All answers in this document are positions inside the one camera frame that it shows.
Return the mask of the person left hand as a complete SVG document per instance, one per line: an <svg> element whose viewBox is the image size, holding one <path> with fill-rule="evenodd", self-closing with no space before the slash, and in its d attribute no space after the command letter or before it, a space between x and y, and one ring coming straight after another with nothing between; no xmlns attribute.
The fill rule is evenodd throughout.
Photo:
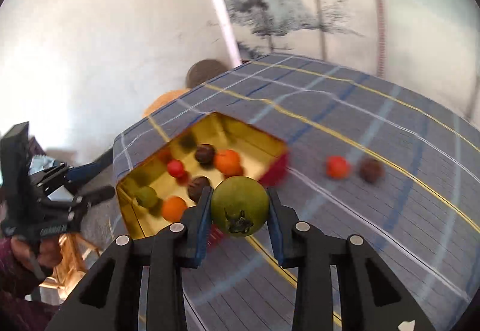
<svg viewBox="0 0 480 331"><path fill-rule="evenodd" d="M19 238L13 237L10 240L10 248L15 258L21 262L25 268L32 271L33 266L30 262L32 249L30 246ZM63 255L61 253L58 237L46 238L41 241L41 245L37 254L37 261L41 267L52 269L58 266L62 260Z"/></svg>

